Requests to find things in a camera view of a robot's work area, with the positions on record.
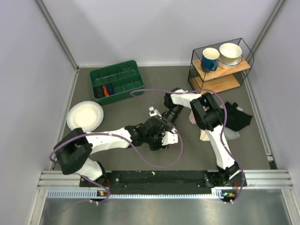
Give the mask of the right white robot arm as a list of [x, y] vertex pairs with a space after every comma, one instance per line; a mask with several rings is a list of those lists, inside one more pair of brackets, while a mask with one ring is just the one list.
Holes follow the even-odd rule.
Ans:
[[173, 89], [165, 93], [164, 104], [169, 111], [164, 119], [174, 122], [175, 114], [178, 114], [181, 108], [187, 107], [192, 110], [197, 126], [203, 130], [213, 147], [217, 170], [216, 174], [205, 172], [203, 174], [206, 186], [220, 187], [228, 186], [237, 182], [241, 177], [241, 186], [245, 183], [245, 174], [238, 160], [229, 150], [224, 129], [227, 121], [226, 109], [221, 109], [216, 103], [214, 97], [209, 92], [204, 94], [195, 94], [182, 89]]

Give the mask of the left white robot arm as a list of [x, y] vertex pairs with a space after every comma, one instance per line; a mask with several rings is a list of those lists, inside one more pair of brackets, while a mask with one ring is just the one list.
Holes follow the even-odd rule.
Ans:
[[106, 182], [106, 174], [100, 162], [89, 159], [91, 154], [115, 148], [138, 147], [144, 143], [149, 145], [150, 150], [160, 150], [177, 140], [172, 129], [152, 117], [136, 126], [100, 134], [76, 128], [54, 147], [54, 151], [64, 175], [77, 173], [89, 178], [96, 186], [101, 186]]

